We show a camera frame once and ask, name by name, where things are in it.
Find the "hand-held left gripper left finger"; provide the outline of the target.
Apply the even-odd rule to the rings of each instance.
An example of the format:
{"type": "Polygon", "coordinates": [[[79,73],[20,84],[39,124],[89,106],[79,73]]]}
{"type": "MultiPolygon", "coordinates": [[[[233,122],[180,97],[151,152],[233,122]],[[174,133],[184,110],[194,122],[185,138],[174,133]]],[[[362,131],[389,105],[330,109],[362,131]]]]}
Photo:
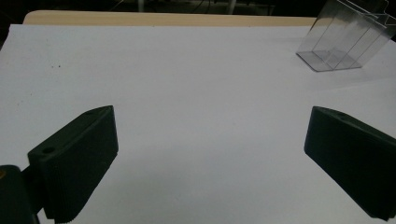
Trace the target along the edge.
{"type": "Polygon", "coordinates": [[[76,218],[118,155],[114,107],[89,110],[28,153],[34,209],[57,223],[76,218]]]}

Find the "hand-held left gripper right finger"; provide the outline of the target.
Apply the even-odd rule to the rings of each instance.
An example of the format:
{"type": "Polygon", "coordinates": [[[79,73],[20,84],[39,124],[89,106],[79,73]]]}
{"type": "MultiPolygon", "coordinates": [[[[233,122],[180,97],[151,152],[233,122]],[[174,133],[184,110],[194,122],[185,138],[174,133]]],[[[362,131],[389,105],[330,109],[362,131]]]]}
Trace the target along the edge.
{"type": "Polygon", "coordinates": [[[396,217],[396,139],[348,114],[312,108],[304,152],[370,217],[396,217]]]}

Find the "clear plastic compartment holder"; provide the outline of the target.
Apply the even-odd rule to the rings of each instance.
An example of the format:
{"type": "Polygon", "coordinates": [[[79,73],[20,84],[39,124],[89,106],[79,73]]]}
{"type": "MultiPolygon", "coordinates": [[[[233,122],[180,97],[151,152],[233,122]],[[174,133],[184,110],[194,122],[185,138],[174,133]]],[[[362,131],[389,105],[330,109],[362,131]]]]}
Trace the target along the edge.
{"type": "Polygon", "coordinates": [[[363,67],[396,35],[391,0],[328,0],[296,51],[312,70],[363,67]]]}

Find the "white table sheet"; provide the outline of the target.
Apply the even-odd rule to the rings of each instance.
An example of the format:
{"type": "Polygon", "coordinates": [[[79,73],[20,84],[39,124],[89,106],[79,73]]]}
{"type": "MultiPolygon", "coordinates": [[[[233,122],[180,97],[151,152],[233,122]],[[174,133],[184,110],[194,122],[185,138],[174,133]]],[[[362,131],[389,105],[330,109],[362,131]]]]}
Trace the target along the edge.
{"type": "Polygon", "coordinates": [[[119,154],[75,224],[396,224],[304,153],[314,106],[396,138],[396,43],[317,73],[305,27],[14,25],[0,49],[0,164],[90,109],[119,154]]]}

